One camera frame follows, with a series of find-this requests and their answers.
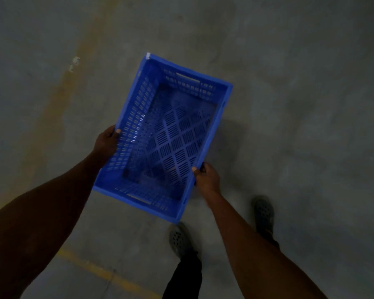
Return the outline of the person's left hand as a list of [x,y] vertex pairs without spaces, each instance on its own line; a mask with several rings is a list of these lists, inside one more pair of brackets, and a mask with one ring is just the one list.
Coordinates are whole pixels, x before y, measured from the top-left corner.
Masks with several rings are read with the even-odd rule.
[[92,155],[100,166],[105,165],[117,149],[118,143],[112,143],[108,138],[114,129],[117,129],[115,125],[108,127],[96,139]]

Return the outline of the person's right forearm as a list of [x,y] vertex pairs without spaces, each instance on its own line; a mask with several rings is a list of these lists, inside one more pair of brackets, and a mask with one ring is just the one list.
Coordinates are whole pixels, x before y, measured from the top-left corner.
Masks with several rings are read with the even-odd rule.
[[204,196],[245,299],[327,299],[279,249],[261,237],[218,192]]

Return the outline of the person's black trouser leg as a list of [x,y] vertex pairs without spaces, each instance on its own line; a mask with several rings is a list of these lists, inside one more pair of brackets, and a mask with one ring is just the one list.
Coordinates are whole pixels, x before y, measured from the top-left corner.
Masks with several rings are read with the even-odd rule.
[[162,299],[198,299],[202,280],[201,260],[191,250],[180,259]]

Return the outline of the person's right hand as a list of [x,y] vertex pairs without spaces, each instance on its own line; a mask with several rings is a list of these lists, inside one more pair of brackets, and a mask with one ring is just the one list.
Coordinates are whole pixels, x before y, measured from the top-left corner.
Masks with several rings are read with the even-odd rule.
[[221,196],[220,177],[214,167],[208,162],[202,164],[204,166],[204,180],[195,182],[201,196],[207,204]]

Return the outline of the grey perforated clog shoe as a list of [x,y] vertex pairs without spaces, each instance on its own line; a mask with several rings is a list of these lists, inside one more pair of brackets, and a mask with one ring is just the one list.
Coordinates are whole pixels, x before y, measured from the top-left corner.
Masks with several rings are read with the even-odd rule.
[[274,207],[267,196],[257,195],[252,202],[256,231],[260,234],[273,235],[274,231]]
[[169,244],[172,251],[179,259],[189,253],[196,253],[190,233],[182,222],[171,226]]

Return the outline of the blue perforated plastic crate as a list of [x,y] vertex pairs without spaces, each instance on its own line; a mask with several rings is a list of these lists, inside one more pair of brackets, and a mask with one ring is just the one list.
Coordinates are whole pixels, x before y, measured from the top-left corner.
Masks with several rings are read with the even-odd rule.
[[177,224],[233,85],[147,53],[116,122],[114,155],[93,190]]

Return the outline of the person's left forearm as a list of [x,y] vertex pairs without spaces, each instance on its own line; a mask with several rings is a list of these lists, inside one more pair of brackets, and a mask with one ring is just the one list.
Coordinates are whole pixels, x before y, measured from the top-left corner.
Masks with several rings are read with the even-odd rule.
[[0,299],[19,299],[49,265],[74,229],[106,161],[93,151],[0,209]]

